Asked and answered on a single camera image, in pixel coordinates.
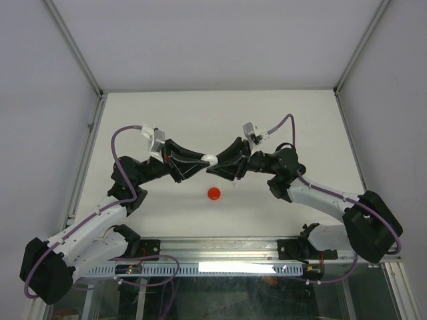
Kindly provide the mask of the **white round charging case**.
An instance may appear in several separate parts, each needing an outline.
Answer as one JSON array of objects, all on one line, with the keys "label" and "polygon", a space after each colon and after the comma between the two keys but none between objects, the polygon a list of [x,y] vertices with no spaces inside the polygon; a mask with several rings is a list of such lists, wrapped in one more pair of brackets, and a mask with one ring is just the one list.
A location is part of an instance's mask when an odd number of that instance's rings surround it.
[{"label": "white round charging case", "polygon": [[212,154],[205,154],[201,157],[202,161],[208,162],[210,167],[218,164],[218,158]]}]

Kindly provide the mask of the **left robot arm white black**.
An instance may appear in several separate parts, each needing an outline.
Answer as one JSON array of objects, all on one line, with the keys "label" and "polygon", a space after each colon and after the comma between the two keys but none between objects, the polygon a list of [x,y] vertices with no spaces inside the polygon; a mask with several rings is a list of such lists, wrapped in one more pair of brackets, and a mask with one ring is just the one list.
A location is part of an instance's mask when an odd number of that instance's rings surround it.
[{"label": "left robot arm white black", "polygon": [[146,198],[141,185],[166,175],[181,183],[216,165],[218,158],[168,139],[145,161],[128,156],[114,161],[113,186],[90,212],[47,240],[36,237],[26,245],[19,274],[26,297],[54,304],[94,267],[116,257],[136,257],[139,235],[123,221]]}]

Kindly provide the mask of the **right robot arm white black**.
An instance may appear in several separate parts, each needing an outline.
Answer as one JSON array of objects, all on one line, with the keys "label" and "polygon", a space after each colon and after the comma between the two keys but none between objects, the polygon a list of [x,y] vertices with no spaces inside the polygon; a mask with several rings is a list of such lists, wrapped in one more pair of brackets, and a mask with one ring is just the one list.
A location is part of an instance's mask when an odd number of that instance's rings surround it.
[{"label": "right robot arm white black", "polygon": [[281,143],[273,153],[253,152],[248,141],[237,138],[207,172],[228,181],[240,180],[248,172],[271,175],[267,185],[275,198],[311,207],[339,221],[350,247],[368,262],[378,263],[402,249],[403,228],[379,194],[346,193],[314,183],[304,176],[306,167],[291,143]]}]

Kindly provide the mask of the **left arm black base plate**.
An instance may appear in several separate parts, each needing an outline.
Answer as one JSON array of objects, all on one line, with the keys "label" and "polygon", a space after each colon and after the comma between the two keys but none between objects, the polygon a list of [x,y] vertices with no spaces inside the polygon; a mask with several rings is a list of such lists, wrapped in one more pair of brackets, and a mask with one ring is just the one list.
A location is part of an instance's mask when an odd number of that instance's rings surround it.
[{"label": "left arm black base plate", "polygon": [[159,239],[139,239],[132,241],[122,257],[142,260],[149,257],[149,261],[158,261],[161,241]]}]

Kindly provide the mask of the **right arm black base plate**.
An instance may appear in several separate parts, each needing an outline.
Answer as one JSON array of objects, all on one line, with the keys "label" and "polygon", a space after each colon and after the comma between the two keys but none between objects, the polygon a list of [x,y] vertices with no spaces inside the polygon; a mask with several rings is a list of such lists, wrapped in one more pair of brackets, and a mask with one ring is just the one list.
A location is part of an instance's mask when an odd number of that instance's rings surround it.
[{"label": "right arm black base plate", "polygon": [[337,260],[336,250],[317,250],[308,240],[300,238],[278,239],[277,250],[279,260],[297,260],[306,262],[309,260]]}]

